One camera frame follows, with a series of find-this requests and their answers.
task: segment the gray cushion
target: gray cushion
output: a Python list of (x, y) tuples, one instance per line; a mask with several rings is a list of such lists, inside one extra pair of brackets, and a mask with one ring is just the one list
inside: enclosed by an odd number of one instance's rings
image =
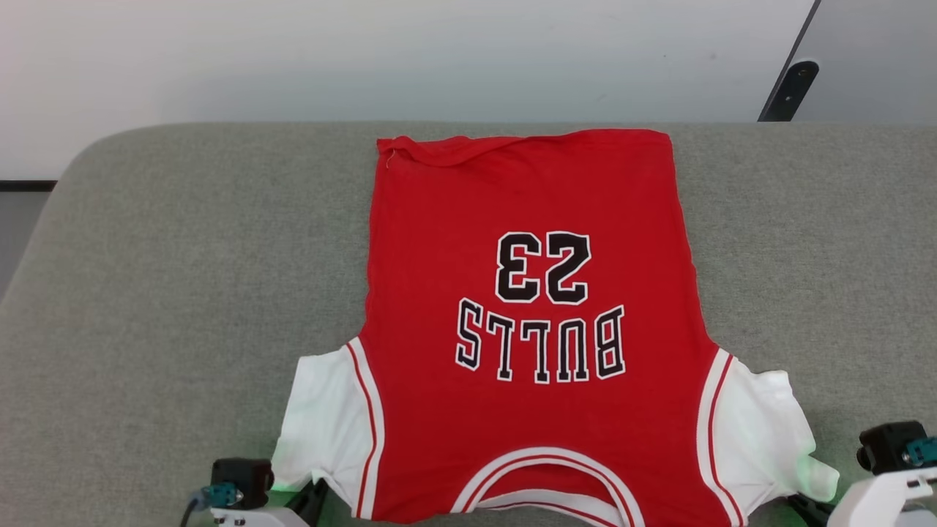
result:
[[(376, 138), (576, 128), (185, 125), (91, 146), (0, 305), (4, 523), (177, 524), (212, 460), (272, 454), (297, 357), (363, 322)], [(818, 457), (851, 482), (861, 430), (937, 432), (937, 129), (654, 128), (675, 144), (710, 335), (791, 373)], [(353, 523), (335, 501), (326, 519)], [(782, 524), (776, 505), (752, 521)]]

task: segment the gray floor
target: gray floor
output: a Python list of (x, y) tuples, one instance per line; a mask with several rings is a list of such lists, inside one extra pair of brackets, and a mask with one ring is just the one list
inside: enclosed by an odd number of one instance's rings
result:
[(48, 192), (0, 192), (0, 299), (47, 199)]

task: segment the number 23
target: number 23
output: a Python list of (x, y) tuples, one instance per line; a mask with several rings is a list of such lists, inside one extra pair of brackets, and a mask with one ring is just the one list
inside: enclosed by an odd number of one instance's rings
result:
[[(498, 276), (495, 293), (505, 302), (529, 304), (540, 296), (540, 279), (524, 277), (520, 285), (513, 285), (513, 278), (527, 272), (527, 256), (542, 256), (541, 241), (533, 233), (506, 233), (498, 241)], [(521, 248), (524, 256), (514, 257), (514, 248)], [(588, 236), (565, 231), (546, 234), (546, 255), (562, 261), (546, 272), (546, 294), (554, 304), (578, 306), (588, 298), (588, 284), (573, 282), (569, 287), (562, 283), (582, 268), (592, 253)]]

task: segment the jersey armhole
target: jersey armhole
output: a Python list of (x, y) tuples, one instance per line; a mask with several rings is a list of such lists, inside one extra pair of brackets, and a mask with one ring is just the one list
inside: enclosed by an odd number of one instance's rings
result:
[(716, 416), (716, 403), (725, 383), (725, 377), (734, 360), (734, 357), (720, 348), (715, 353), (709, 367), (696, 420), (696, 458), (699, 462), (703, 482), (719, 500), (725, 510), (729, 524), (732, 527), (741, 527), (748, 525), (748, 517), (742, 512), (729, 489), (720, 481), (716, 463), (713, 426)]
[(353, 516), (370, 519), (382, 425), (358, 339), (329, 354), (301, 357), (271, 459), (273, 490), (295, 492), (310, 480), (324, 479)]
[[(717, 362), (722, 354), (728, 355), (721, 350)], [(840, 474), (811, 457), (816, 442), (787, 372), (752, 373), (728, 356), (709, 416), (714, 491), (729, 498), (743, 525), (775, 498), (800, 492), (832, 499)]]

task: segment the basketball jersey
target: basketball jersey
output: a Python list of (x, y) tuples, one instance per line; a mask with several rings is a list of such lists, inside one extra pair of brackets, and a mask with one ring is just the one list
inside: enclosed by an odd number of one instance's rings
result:
[[(786, 375), (706, 334), (666, 135), (378, 148), (366, 322), (301, 359), (277, 488), (324, 477), (367, 519), (533, 505), (618, 527), (743, 525), (796, 485), (832, 496), (818, 462), (813, 484), (765, 481), (801, 470), (812, 435)], [(741, 402), (721, 402), (728, 384)], [(740, 419), (756, 385), (780, 395)], [(791, 441), (734, 453), (743, 420)], [(737, 459), (770, 448), (790, 466)]]

